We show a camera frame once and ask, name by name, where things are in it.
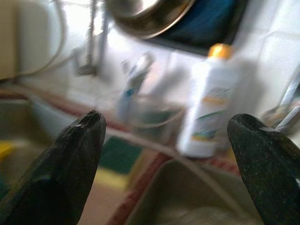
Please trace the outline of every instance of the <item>metal bowl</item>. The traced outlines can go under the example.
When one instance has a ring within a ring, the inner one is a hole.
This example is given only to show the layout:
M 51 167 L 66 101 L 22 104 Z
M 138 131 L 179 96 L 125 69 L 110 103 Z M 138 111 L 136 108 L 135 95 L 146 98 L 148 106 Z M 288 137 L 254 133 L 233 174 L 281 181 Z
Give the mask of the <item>metal bowl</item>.
M 196 0 L 106 0 L 115 22 L 127 33 L 153 38 L 176 24 Z

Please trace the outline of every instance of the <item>dark blue cloth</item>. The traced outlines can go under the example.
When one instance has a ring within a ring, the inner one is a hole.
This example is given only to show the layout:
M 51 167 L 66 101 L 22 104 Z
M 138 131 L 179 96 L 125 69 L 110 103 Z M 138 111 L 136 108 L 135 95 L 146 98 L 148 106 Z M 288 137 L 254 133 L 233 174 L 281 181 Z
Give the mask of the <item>dark blue cloth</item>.
M 197 0 L 162 36 L 190 45 L 214 44 L 225 35 L 235 6 L 236 0 Z

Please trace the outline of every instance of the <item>kitchen sink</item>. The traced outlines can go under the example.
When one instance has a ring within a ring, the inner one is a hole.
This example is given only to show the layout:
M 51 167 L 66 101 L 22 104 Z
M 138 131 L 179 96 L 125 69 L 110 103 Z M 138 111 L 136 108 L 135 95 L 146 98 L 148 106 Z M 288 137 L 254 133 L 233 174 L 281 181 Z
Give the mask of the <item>kitchen sink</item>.
M 11 154 L 0 162 L 0 175 L 5 183 L 16 183 L 59 132 L 75 119 L 38 98 L 0 100 L 0 141 L 14 144 Z
M 200 165 L 221 185 L 252 218 L 261 221 L 255 206 L 237 175 L 209 165 Z M 200 207 L 231 208 L 204 182 L 185 166 L 176 162 L 165 163 L 156 173 L 126 225 L 159 225 L 171 222 Z

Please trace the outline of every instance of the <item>hose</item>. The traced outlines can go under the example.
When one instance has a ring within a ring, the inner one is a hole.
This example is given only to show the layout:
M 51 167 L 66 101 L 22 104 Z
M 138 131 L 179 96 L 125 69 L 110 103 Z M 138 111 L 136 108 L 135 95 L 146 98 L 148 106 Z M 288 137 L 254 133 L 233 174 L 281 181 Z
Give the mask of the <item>hose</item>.
M 60 21 L 60 44 L 57 48 L 55 54 L 46 62 L 42 67 L 39 69 L 33 70 L 33 71 L 25 71 L 25 72 L 19 72 L 19 75 L 33 75 L 37 74 L 39 72 L 42 72 L 49 68 L 49 66 L 57 59 L 57 57 L 60 55 L 60 53 L 63 50 L 63 47 L 65 45 L 66 36 L 67 36 L 67 25 L 65 20 L 65 14 L 62 9 L 62 3 L 60 0 L 52 0 L 55 3 L 55 8 L 59 17 Z

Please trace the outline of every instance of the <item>white tiles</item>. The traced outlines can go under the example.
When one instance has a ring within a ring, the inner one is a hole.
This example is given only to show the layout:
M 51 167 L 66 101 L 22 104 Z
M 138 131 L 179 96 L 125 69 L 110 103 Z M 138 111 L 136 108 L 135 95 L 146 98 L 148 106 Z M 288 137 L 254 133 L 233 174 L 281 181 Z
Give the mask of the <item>white tiles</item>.
M 106 112 L 111 111 L 112 114 L 110 116 L 113 117 L 120 96 L 120 91 L 108 92 L 105 95 L 98 96 L 96 101 L 96 109 Z
M 123 89 L 127 78 L 122 71 L 122 62 L 129 60 L 130 67 L 132 67 L 146 52 L 154 56 L 155 62 L 142 87 L 144 93 L 147 93 L 165 74 L 171 51 L 159 46 L 153 47 L 151 44 L 129 37 L 120 30 L 112 28 L 108 36 L 104 68 L 100 75 L 102 80 L 107 85 L 113 86 L 115 90 Z
M 276 17 L 272 23 L 271 32 L 281 31 L 300 35 L 300 1 L 281 0 Z
M 262 50 L 266 31 L 254 30 L 251 32 L 241 30 L 233 43 L 233 55 L 230 61 L 233 63 L 256 63 Z
M 67 99 L 71 101 L 78 102 L 83 105 L 87 105 L 90 107 L 96 106 L 97 97 L 91 93 L 87 93 L 79 89 L 69 88 L 65 97 L 67 97 Z
M 42 72 L 39 77 L 44 77 L 45 80 L 52 83 L 59 83 L 61 85 L 69 85 L 68 74 L 72 73 L 74 67 L 71 60 L 64 62 L 63 64 L 52 67 L 51 69 Z
M 269 30 L 280 0 L 250 0 L 243 17 L 243 30 Z
M 259 60 L 257 81 L 262 94 L 255 114 L 275 107 L 300 62 L 300 39 L 273 33 L 266 38 Z
M 203 59 L 205 57 L 200 55 L 174 51 L 171 54 L 165 76 L 158 80 L 149 94 L 188 106 L 192 68 L 194 64 Z
M 97 92 L 99 83 L 99 78 L 95 76 L 79 76 L 75 74 L 75 70 L 73 70 L 73 74 L 69 74 L 69 84 L 71 87 L 91 94 Z
M 48 82 L 48 92 L 58 96 L 66 96 L 69 90 L 69 87 L 63 83 L 58 82 Z

